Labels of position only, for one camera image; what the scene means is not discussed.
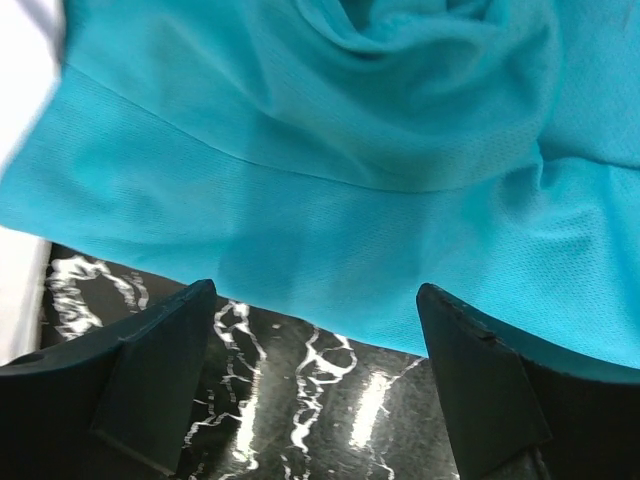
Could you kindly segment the teal t shirt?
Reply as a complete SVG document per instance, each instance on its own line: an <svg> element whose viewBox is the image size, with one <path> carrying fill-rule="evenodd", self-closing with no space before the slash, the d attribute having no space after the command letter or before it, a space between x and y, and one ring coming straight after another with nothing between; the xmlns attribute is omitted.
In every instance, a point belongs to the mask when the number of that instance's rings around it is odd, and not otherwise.
<svg viewBox="0 0 640 480"><path fill-rule="evenodd" d="M432 283L639 363L635 1L71 1L4 226L422 355Z"/></svg>

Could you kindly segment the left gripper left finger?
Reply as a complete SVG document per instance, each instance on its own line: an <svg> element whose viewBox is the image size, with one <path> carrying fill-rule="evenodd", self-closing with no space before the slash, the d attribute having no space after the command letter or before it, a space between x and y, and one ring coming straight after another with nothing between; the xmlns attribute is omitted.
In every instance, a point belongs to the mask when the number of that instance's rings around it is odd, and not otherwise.
<svg viewBox="0 0 640 480"><path fill-rule="evenodd" d="M217 295L200 280L1 369L4 479L167 479L177 471Z"/></svg>

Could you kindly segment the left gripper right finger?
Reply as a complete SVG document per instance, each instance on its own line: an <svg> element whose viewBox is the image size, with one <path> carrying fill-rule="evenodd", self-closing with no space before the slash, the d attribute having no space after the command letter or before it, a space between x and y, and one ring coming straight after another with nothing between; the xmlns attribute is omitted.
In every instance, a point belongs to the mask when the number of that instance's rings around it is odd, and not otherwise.
<svg viewBox="0 0 640 480"><path fill-rule="evenodd" d="M433 284L417 308L461 478L638 478L638 369L550 343Z"/></svg>

